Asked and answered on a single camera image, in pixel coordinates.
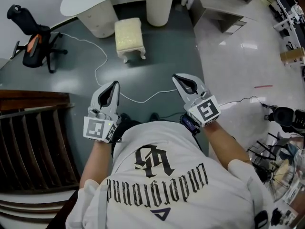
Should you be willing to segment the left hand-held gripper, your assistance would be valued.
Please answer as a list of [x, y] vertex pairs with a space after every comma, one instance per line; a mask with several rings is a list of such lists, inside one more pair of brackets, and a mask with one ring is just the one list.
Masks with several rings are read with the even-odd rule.
[[116, 114], [119, 98], [118, 81], [106, 83], [93, 93], [91, 107], [88, 108], [88, 115], [84, 117], [83, 137], [103, 143], [112, 142], [120, 122]]

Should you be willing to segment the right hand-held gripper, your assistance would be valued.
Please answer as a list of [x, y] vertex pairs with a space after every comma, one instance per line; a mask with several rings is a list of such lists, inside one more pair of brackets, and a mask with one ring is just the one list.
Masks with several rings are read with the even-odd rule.
[[221, 114], [219, 104], [214, 95], [209, 95], [203, 81], [186, 73], [176, 73], [172, 81], [187, 107], [188, 115], [201, 127], [214, 122]]

